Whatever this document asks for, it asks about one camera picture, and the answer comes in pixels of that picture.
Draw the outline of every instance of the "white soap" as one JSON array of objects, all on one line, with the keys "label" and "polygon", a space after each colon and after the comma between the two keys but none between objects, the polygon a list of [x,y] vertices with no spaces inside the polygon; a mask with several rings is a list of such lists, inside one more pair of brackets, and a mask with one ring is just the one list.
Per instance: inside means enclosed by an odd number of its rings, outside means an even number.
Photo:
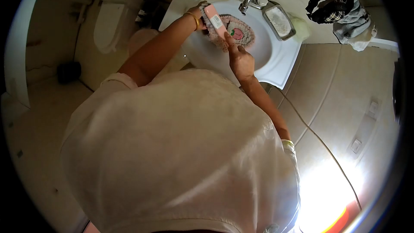
[{"label": "white soap", "polygon": [[285,37],[290,33],[289,20],[279,8],[275,7],[267,10],[266,16],[269,18],[280,37]]}]

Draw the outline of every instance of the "sticker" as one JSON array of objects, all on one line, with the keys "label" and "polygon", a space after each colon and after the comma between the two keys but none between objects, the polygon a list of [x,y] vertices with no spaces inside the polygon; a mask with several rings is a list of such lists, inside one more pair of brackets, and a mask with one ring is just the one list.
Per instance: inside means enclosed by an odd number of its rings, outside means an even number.
[{"label": "sticker", "polygon": [[231,36],[234,39],[242,39],[243,38],[243,32],[239,28],[234,28],[231,30]]},{"label": "sticker", "polygon": [[210,22],[216,29],[219,29],[223,25],[223,22],[218,15],[214,15],[212,18],[210,18]]}]

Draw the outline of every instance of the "white shirt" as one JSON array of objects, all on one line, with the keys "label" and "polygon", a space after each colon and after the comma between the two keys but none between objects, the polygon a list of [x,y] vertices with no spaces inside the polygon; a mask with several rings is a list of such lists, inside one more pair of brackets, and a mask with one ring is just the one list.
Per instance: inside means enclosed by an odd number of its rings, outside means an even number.
[{"label": "white shirt", "polygon": [[287,232],[300,204],[293,144],[237,86],[191,69],[137,87],[112,74],[73,112],[61,150],[101,233]]}]

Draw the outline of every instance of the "toilet lid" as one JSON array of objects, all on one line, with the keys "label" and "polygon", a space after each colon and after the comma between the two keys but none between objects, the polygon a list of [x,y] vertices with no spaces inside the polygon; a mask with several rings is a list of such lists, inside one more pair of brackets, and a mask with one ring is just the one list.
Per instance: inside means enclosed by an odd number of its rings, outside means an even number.
[{"label": "toilet lid", "polygon": [[112,47],[117,43],[126,12],[127,8],[123,4],[102,4],[94,30],[94,41],[99,49]]}]

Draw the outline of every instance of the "hanging clothes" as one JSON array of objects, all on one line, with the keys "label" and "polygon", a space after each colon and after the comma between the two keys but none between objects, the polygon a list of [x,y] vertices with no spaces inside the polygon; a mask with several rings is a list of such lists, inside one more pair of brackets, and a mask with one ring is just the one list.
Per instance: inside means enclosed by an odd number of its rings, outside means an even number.
[{"label": "hanging clothes", "polygon": [[309,0],[306,10],[308,18],[316,23],[334,23],[344,18],[354,7],[354,0]]},{"label": "hanging clothes", "polygon": [[377,35],[375,23],[359,0],[354,0],[354,7],[341,20],[333,24],[333,32],[341,44],[350,44],[356,51],[364,50],[370,40]]}]

